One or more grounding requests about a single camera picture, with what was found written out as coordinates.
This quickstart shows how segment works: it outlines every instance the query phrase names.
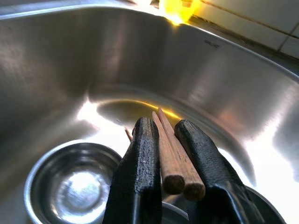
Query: metal surface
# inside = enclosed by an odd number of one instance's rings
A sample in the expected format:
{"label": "metal surface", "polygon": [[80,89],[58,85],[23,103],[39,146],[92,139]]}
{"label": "metal surface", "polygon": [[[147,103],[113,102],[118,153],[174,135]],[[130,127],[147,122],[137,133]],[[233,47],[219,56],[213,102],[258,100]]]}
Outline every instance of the metal surface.
{"label": "metal surface", "polygon": [[188,214],[178,207],[162,202],[162,224],[188,224]]}
{"label": "metal surface", "polygon": [[100,223],[120,161],[112,149],[82,140],[46,153],[25,184],[25,205],[33,223]]}
{"label": "metal surface", "polygon": [[23,184],[45,152],[87,139],[124,155],[140,116],[168,109],[216,142],[287,223],[299,207],[299,84],[203,30],[117,7],[0,21],[0,223],[25,224]]}

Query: wooden stick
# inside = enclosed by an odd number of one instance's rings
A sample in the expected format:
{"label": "wooden stick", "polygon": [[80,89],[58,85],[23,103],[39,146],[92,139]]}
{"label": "wooden stick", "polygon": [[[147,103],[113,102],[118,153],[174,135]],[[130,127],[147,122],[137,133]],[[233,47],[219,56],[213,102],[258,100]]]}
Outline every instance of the wooden stick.
{"label": "wooden stick", "polygon": [[153,112],[152,116],[159,131],[159,152],[163,190],[170,195],[180,194],[185,187],[182,170],[178,165],[176,156],[157,114]]}
{"label": "wooden stick", "polygon": [[131,141],[133,139],[133,136],[131,135],[130,131],[125,127],[125,132],[127,134],[128,139]]}
{"label": "wooden stick", "polygon": [[185,180],[184,196],[188,200],[199,201],[205,196],[205,185],[194,168],[183,146],[174,135],[173,128],[161,108],[158,109],[158,116],[171,144],[172,150],[175,152],[179,166],[183,171]]}

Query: stainless steel bowl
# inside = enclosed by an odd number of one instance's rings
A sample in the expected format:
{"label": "stainless steel bowl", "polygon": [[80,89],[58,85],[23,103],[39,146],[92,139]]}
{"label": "stainless steel bowl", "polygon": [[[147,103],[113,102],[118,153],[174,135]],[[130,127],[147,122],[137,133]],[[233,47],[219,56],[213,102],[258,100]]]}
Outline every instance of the stainless steel bowl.
{"label": "stainless steel bowl", "polygon": [[162,224],[188,224],[188,214],[178,207],[162,202]]}
{"label": "stainless steel bowl", "polygon": [[35,224],[101,223],[110,184],[121,157],[82,140],[62,144],[32,168],[25,205]]}

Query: stainless steel sink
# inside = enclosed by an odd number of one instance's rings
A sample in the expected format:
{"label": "stainless steel sink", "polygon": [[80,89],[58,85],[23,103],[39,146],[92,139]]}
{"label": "stainless steel sink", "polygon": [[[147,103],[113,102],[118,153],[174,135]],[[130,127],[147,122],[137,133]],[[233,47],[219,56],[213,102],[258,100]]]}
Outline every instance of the stainless steel sink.
{"label": "stainless steel sink", "polygon": [[75,139],[124,155],[157,106],[215,141],[287,223],[299,207],[299,80],[204,30],[126,7],[63,7],[0,20],[0,223],[29,224],[23,185]]}

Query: white tile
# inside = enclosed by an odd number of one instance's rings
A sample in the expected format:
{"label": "white tile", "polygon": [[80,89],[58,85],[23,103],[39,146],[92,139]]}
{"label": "white tile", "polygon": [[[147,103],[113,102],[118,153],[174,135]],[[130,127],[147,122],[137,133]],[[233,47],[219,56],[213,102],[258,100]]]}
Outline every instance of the white tile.
{"label": "white tile", "polygon": [[298,0],[202,0],[290,33],[299,21]]}
{"label": "white tile", "polygon": [[287,35],[208,4],[202,4],[195,15],[273,49],[278,49],[287,38]]}
{"label": "white tile", "polygon": [[299,59],[299,39],[289,37],[282,46],[281,52]]}

